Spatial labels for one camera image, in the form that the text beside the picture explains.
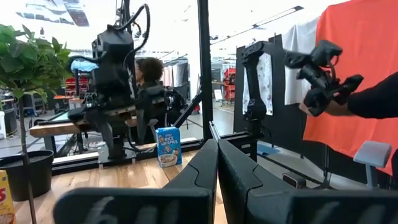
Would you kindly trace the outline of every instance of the black plant pot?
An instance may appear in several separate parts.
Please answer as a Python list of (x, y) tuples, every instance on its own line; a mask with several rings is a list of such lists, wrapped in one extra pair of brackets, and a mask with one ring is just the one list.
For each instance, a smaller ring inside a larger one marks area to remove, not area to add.
[[(51, 189), (52, 151), (40, 150), (28, 152), (30, 182), (33, 198), (47, 193)], [(0, 160), (0, 169), (6, 170), (11, 190), (12, 200), (21, 202), (29, 199), (28, 182), (22, 162), (22, 156), (9, 156)]]

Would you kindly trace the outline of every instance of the person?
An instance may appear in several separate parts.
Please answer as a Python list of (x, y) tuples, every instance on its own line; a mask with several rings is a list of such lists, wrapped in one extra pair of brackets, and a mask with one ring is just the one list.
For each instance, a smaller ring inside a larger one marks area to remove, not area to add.
[(163, 75), (163, 62), (154, 57), (136, 60), (136, 83), (139, 88), (147, 88), (159, 84)]
[[(154, 57), (140, 58), (136, 60), (135, 66), (136, 83), (139, 90), (161, 85), (161, 78), (164, 69), (163, 62), (161, 60)], [(158, 120), (157, 124), (155, 124), (155, 129), (164, 128), (176, 122), (181, 115), (181, 110), (184, 110), (187, 105), (183, 97), (177, 91), (173, 90), (171, 87), (167, 87), (167, 89), (173, 91), (175, 101), (179, 102), (179, 104), (173, 105), (172, 109), (168, 111), (165, 110), (164, 105), (155, 105), (155, 107), (158, 107), (155, 110), (157, 114), (154, 116), (154, 118)], [(134, 139), (137, 139), (137, 128), (131, 128), (131, 134)], [(155, 142), (154, 136), (152, 131), (148, 128), (144, 144), (153, 142)]]
[[(310, 114), (308, 108), (301, 103), (299, 108)], [(325, 110), (332, 116), (359, 116), (362, 118), (398, 118), (398, 72), (389, 75), (371, 88), (353, 93), (344, 105), (331, 101)], [(392, 175), (398, 182), (398, 150), (391, 158)]]

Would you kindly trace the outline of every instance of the light gray cushion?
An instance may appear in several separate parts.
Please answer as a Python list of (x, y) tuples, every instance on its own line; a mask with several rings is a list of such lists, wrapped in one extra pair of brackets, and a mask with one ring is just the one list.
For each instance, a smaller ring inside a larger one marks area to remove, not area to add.
[(354, 161), (384, 168), (391, 154), (391, 145), (383, 142), (366, 141), (354, 156)]

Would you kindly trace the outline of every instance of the yellow box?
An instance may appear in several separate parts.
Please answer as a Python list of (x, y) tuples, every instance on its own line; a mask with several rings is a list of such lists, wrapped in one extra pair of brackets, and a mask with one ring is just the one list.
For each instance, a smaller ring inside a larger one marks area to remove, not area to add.
[(16, 224), (7, 172), (0, 170), (0, 224)]

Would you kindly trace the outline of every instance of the gray chair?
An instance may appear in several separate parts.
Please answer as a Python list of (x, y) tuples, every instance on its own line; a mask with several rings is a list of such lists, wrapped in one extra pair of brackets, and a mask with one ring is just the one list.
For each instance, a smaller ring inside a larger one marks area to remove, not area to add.
[(385, 168), (391, 155), (392, 146), (383, 142), (366, 141), (354, 156), (354, 161), (366, 167), (366, 187), (370, 190), (379, 188), (376, 168)]

